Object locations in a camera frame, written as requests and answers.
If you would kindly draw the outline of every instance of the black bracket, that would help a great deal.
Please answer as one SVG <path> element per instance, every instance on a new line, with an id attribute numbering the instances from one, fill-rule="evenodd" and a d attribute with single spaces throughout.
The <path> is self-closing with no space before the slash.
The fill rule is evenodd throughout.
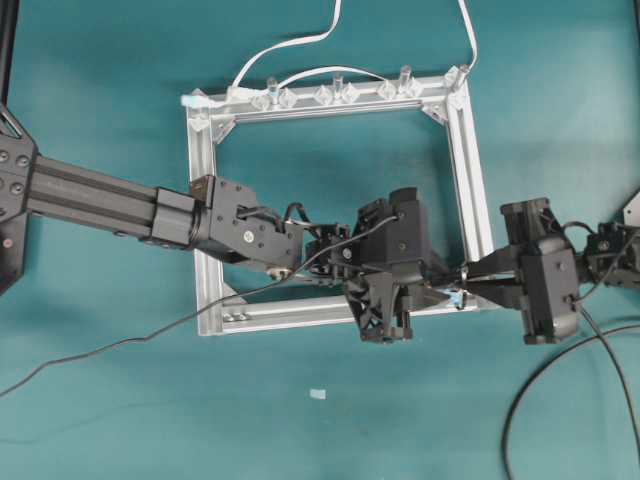
<path id="1" fill-rule="evenodd" d="M 37 154 L 33 139 L 0 104 L 0 294 L 24 271 L 27 193 Z"/>

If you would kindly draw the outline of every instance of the silver frame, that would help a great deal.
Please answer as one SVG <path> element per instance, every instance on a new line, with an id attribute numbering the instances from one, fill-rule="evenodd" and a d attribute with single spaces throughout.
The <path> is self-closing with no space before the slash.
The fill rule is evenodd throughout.
<path id="1" fill-rule="evenodd" d="M 400 93 L 403 92 L 400 80 L 391 81 L 398 93 L 386 95 L 387 98 L 383 98 L 380 89 L 388 81 L 354 83 L 353 87 L 359 92 L 355 100 L 351 99 L 349 103 L 336 97 L 328 105 L 317 100 L 319 86 L 292 88 L 289 91 L 297 102 L 291 108 L 279 105 L 277 96 L 265 107 L 264 104 L 256 106 L 255 97 L 207 96 L 196 90 L 183 97 L 187 113 L 189 177 L 195 180 L 203 175 L 216 175 L 216 145 L 242 123 L 420 109 L 447 130 L 465 257 L 467 261 L 479 260 L 490 254 L 494 247 L 466 75 L 452 67 L 445 75 L 414 80 L 418 83 L 413 85 L 419 88 L 411 93 L 406 90 Z M 198 251 L 194 252 L 194 260 L 198 309 L 235 293 L 224 283 L 220 261 Z M 486 308 L 494 308 L 494 305 L 470 296 L 464 311 Z M 447 303 L 413 312 L 412 316 L 458 312 L 456 299 L 452 297 Z M 347 302 L 341 296 L 265 303 L 235 299 L 199 315 L 198 334 L 224 335 L 352 321 Z"/>

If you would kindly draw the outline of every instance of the black cable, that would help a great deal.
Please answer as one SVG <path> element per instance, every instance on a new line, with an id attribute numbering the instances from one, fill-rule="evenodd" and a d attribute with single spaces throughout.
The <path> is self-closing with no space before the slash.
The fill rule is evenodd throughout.
<path id="1" fill-rule="evenodd" d="M 307 228 L 307 231 L 311 233 L 311 235 L 313 235 L 315 239 L 319 239 L 320 235 L 318 234 L 318 232 L 316 232 L 315 228 L 311 226 L 313 225 L 313 222 L 311 222 L 311 220 L 309 219 L 309 216 L 307 215 L 307 211 L 304 209 L 304 205 L 302 205 L 302 203 L 300 202 L 293 202 L 289 204 L 284 214 L 285 223 L 291 220 L 291 215 L 293 215 L 294 210 L 296 210 L 298 212 L 298 215 L 300 215 L 300 220 L 310 225 Z"/>
<path id="2" fill-rule="evenodd" d="M 172 330 L 173 328 L 177 327 L 178 325 L 181 325 L 183 323 L 188 322 L 189 320 L 192 320 L 194 318 L 196 318 L 198 315 L 200 315 L 201 313 L 206 312 L 207 310 L 215 307 L 216 305 L 222 303 L 222 302 L 226 302 L 228 300 L 232 300 L 234 298 L 244 298 L 244 297 L 248 297 L 251 295 L 256 295 L 258 293 L 261 292 L 265 292 L 267 290 L 270 290 L 274 287 L 277 287 L 279 285 L 282 285 L 286 282 L 288 282 L 289 280 L 295 278 L 295 276 L 300 273 L 302 270 L 304 270 L 305 268 L 307 268 L 309 265 L 311 265 L 318 257 L 324 255 L 325 253 L 333 250 L 334 248 L 341 248 L 344 247 L 345 245 L 348 245 L 349 243 L 355 242 L 356 240 L 360 240 L 363 237 L 366 237 L 367 235 L 375 232 L 376 230 L 382 228 L 384 225 L 386 225 L 389 222 L 392 222 L 393 220 L 396 220 L 397 217 L 392 216 L 392 217 L 387 217 L 384 220 L 381 220 L 380 222 L 378 222 L 375 226 L 373 226 L 372 228 L 370 228 L 369 230 L 367 230 L 366 232 L 362 232 L 358 235 L 355 235 L 351 238 L 347 238 L 346 240 L 343 240 L 341 242 L 338 242 L 334 245 L 329 245 L 328 247 L 323 248 L 322 250 L 320 250 L 319 252 L 317 252 L 315 255 L 312 255 L 311 257 L 309 257 L 307 260 L 304 261 L 304 263 L 302 263 L 302 265 L 300 265 L 298 268 L 296 268 L 293 272 L 291 272 L 291 274 L 288 277 L 283 278 L 282 280 L 278 280 L 277 282 L 273 282 L 269 285 L 265 285 L 264 287 L 260 287 L 260 288 L 256 288 L 254 290 L 249 290 L 247 292 L 244 293 L 236 293 L 233 295 L 228 295 L 224 298 L 220 298 L 218 300 L 216 300 L 215 302 L 211 302 L 208 305 L 205 305 L 204 307 L 202 307 L 200 310 L 190 313 L 189 315 L 179 318 L 178 320 L 169 323 L 168 325 L 165 325 L 164 327 L 155 330 L 154 332 L 151 332 L 149 335 L 145 336 L 145 337 L 133 337 L 133 338 L 125 338 L 123 340 L 118 340 L 117 342 L 114 343 L 110 343 L 108 345 L 104 345 L 100 348 L 97 348 L 95 350 L 91 350 L 90 352 L 85 352 L 85 353 L 80 353 L 78 355 L 72 355 L 70 357 L 63 357 L 63 358 L 58 358 L 55 360 L 49 360 L 47 362 L 44 362 L 42 364 L 40 364 L 38 367 L 36 367 L 35 369 L 33 369 L 31 371 L 31 373 L 29 373 L 26 377 L 24 377 L 22 380 L 20 380 L 18 383 L 16 383 L 15 385 L 12 385 L 11 387 L 2 390 L 0 392 L 0 398 L 8 395 L 9 393 L 17 390 L 18 388 L 22 387 L 23 385 L 25 385 L 27 382 L 29 382 L 31 379 L 33 379 L 33 377 L 35 377 L 38 373 L 40 373 L 42 370 L 44 370 L 47 367 L 51 367 L 53 365 L 60 365 L 63 363 L 69 363 L 69 362 L 74 362 L 77 360 L 84 360 L 86 358 L 89 357 L 93 357 L 94 355 L 98 355 L 100 353 L 106 352 L 108 350 L 112 350 L 114 348 L 120 347 L 122 345 L 126 345 L 128 343 L 146 343 L 149 342 L 151 340 L 153 340 L 154 338 L 156 338 L 158 335 L 162 335 L 165 332 L 168 332 L 169 330 Z"/>
<path id="3" fill-rule="evenodd" d="M 580 307 L 579 310 L 582 316 L 585 318 L 585 320 L 589 322 L 589 325 L 593 329 L 593 332 L 600 339 L 600 341 L 602 342 L 602 345 L 604 345 L 604 348 L 607 349 L 607 353 L 611 358 L 611 363 L 613 363 L 613 366 L 615 367 L 616 372 L 618 373 L 618 377 L 620 378 L 620 383 L 622 384 L 622 389 L 624 390 L 624 397 L 627 401 L 627 407 L 629 408 L 629 416 L 631 417 L 631 426 L 633 427 L 633 435 L 635 436 L 635 440 L 636 440 L 638 466 L 640 466 L 640 428 L 638 427 L 638 417 L 636 415 L 636 408 L 635 408 L 635 403 L 633 401 L 633 395 L 631 394 L 631 390 L 629 389 L 629 384 L 627 383 L 627 379 L 625 377 L 624 371 L 622 370 L 622 366 L 620 366 L 620 360 L 618 360 L 618 356 L 613 351 L 613 348 L 611 348 L 611 344 L 605 338 L 605 336 L 602 335 L 602 330 L 600 330 L 600 327 L 593 320 L 593 317 L 589 314 L 589 312 L 587 312 L 582 307 Z"/>
<path id="4" fill-rule="evenodd" d="M 587 232 L 589 232 L 591 235 L 596 234 L 596 232 L 584 222 L 567 222 L 564 225 L 562 225 L 562 233 L 564 233 L 568 228 L 572 228 L 572 227 L 582 228 Z"/>
<path id="5" fill-rule="evenodd" d="M 581 297 L 578 297 L 574 303 L 581 303 L 584 300 L 586 300 L 588 297 L 593 295 L 593 292 L 595 292 L 604 283 L 607 277 L 609 277 L 609 275 L 611 275 L 611 273 L 613 273 L 613 271 L 617 268 L 618 261 L 620 261 L 620 259 L 623 257 L 627 249 L 631 246 L 633 241 L 638 237 L 638 234 L 640 234 L 640 229 L 636 229 L 633 233 L 631 233 L 631 235 L 629 236 L 629 240 L 627 240 L 627 243 L 624 244 L 620 252 L 614 257 L 613 261 L 611 262 L 611 265 L 609 265 L 609 268 L 607 269 L 605 274 L 602 277 L 600 277 L 600 280 L 598 280 L 596 284 L 593 287 L 591 287 L 591 289 L 587 293 L 585 293 Z"/>
<path id="6" fill-rule="evenodd" d="M 625 333 L 625 332 L 634 331 L 634 330 L 640 330 L 640 325 L 629 325 L 626 327 L 613 328 L 611 330 L 602 332 L 602 337 L 608 337 L 610 335 L 617 335 L 619 333 Z M 502 438 L 500 441 L 500 448 L 502 452 L 502 463 L 503 463 L 508 480 L 514 480 L 515 478 L 513 476 L 513 471 L 511 469 L 511 462 L 509 460 L 509 435 L 511 434 L 513 419 L 518 410 L 518 407 L 520 406 L 520 403 L 522 402 L 522 399 L 524 398 L 526 393 L 529 391 L 529 388 L 542 376 L 543 373 L 545 373 L 549 368 L 555 365 L 558 362 L 558 360 L 565 357 L 569 353 L 574 352 L 575 350 L 578 350 L 584 346 L 591 344 L 592 342 L 595 342 L 596 340 L 600 340 L 600 338 L 597 335 L 586 338 L 584 340 L 579 341 L 575 345 L 572 345 L 571 347 L 561 351 L 557 355 L 554 355 L 552 358 L 546 360 L 545 362 L 542 363 L 542 365 L 540 365 L 538 368 L 535 369 L 535 371 L 524 382 L 522 387 L 520 387 L 520 390 L 518 390 L 518 393 L 514 397 L 513 402 L 511 402 L 509 411 L 507 413 L 507 417 L 505 418 L 505 422 L 502 427 Z"/>
<path id="7" fill-rule="evenodd" d="M 269 208 L 269 207 L 247 208 L 236 214 L 236 216 L 240 219 L 245 219 L 247 217 L 257 217 L 260 215 L 264 215 L 269 219 L 273 220 L 273 223 L 276 226 L 276 230 L 280 233 L 284 233 L 284 222 L 282 221 L 282 217 L 280 217 L 280 214 L 276 212 L 273 208 Z"/>

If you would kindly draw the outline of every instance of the white cable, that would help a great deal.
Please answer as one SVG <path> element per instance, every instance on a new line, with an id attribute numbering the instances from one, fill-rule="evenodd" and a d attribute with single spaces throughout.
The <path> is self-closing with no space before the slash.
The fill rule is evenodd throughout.
<path id="1" fill-rule="evenodd" d="M 380 75 L 369 72 L 368 70 L 363 70 L 361 68 L 355 67 L 343 67 L 340 65 L 332 65 L 329 67 L 317 67 L 312 68 L 310 70 L 305 70 L 303 72 L 296 73 L 295 75 L 290 76 L 286 80 L 283 80 L 278 84 L 278 88 L 284 88 L 287 85 L 292 84 L 298 80 L 302 80 L 303 78 L 313 77 L 315 75 L 322 75 L 323 73 L 332 73 L 332 72 L 349 72 L 349 73 L 360 73 L 362 75 L 367 75 L 369 77 L 377 78 L 378 80 L 386 80 L 386 78 L 381 77 Z"/>
<path id="2" fill-rule="evenodd" d="M 471 16 L 469 15 L 466 0 L 458 0 L 458 4 L 460 5 L 460 12 L 462 13 L 464 26 L 467 29 L 467 36 L 469 37 L 469 44 L 471 45 L 472 57 L 471 64 L 469 65 L 469 72 L 471 72 L 478 60 L 478 41 L 476 39 L 476 32 L 473 30 L 473 23 L 471 23 Z"/>
<path id="3" fill-rule="evenodd" d="M 277 43 L 276 45 L 273 45 L 272 47 L 266 48 L 266 49 L 262 50 L 261 52 L 256 53 L 253 57 L 251 57 L 249 59 L 249 61 L 247 63 L 244 64 L 244 67 L 242 67 L 242 70 L 240 70 L 238 75 L 236 75 L 236 78 L 233 80 L 233 83 L 231 84 L 231 86 L 234 87 L 234 88 L 238 87 L 240 85 L 240 82 L 242 81 L 242 79 L 246 75 L 246 73 L 249 71 L 249 69 L 264 54 L 269 53 L 270 51 L 276 50 L 278 48 L 293 47 L 295 45 L 304 45 L 305 43 L 320 42 L 320 41 L 324 40 L 325 38 L 327 38 L 335 30 L 336 25 L 338 25 L 338 21 L 340 20 L 340 9 L 341 9 L 341 7 L 342 7 L 342 0 L 335 0 L 335 6 L 334 6 L 334 10 L 333 10 L 333 22 L 331 23 L 331 26 L 329 27 L 329 30 L 327 30 L 326 32 L 318 34 L 318 35 L 309 35 L 307 37 L 300 37 L 300 38 L 294 38 L 294 39 L 291 39 L 291 40 L 286 40 L 284 42 Z"/>

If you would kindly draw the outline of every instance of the led light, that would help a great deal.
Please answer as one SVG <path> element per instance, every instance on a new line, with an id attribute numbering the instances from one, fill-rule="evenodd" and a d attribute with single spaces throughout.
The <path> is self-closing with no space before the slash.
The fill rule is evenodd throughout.
<path id="1" fill-rule="evenodd" d="M 282 108 L 293 108 L 293 106 L 298 102 L 298 96 L 288 88 L 285 88 L 280 93 L 278 102 Z"/>
<path id="2" fill-rule="evenodd" d="M 267 95 L 269 95 L 273 105 L 278 103 L 278 80 L 276 80 L 275 77 L 269 77 L 267 79 Z"/>
<path id="3" fill-rule="evenodd" d="M 264 112 L 267 108 L 269 108 L 269 105 L 271 105 L 271 100 L 269 99 L 268 95 L 258 95 L 251 99 L 251 105 L 253 105 L 256 110 Z"/>
<path id="4" fill-rule="evenodd" d="M 360 92 L 351 84 L 351 82 L 349 82 L 347 86 L 342 89 L 342 100 L 346 103 L 355 102 L 359 96 Z"/>
<path id="5" fill-rule="evenodd" d="M 320 85 L 320 88 L 316 90 L 313 98 L 315 98 L 320 105 L 327 106 L 333 101 L 333 94 L 327 87 Z"/>
<path id="6" fill-rule="evenodd" d="M 342 89 L 344 88 L 344 76 L 341 73 L 333 75 L 333 97 L 337 102 L 342 98 Z"/>
<path id="7" fill-rule="evenodd" d="M 398 91 L 407 93 L 407 89 L 411 83 L 411 66 L 405 65 L 400 69 L 400 77 L 398 78 Z"/>
<path id="8" fill-rule="evenodd" d="M 407 85 L 407 88 L 405 89 L 404 94 L 407 97 L 416 98 L 420 96 L 423 90 L 424 90 L 424 85 L 420 83 L 420 80 L 412 78 L 411 81 L 409 82 L 409 85 Z"/>
<path id="9" fill-rule="evenodd" d="M 385 100 L 393 100 L 396 96 L 396 87 L 389 80 L 385 80 L 380 88 L 378 88 L 378 95 Z"/>

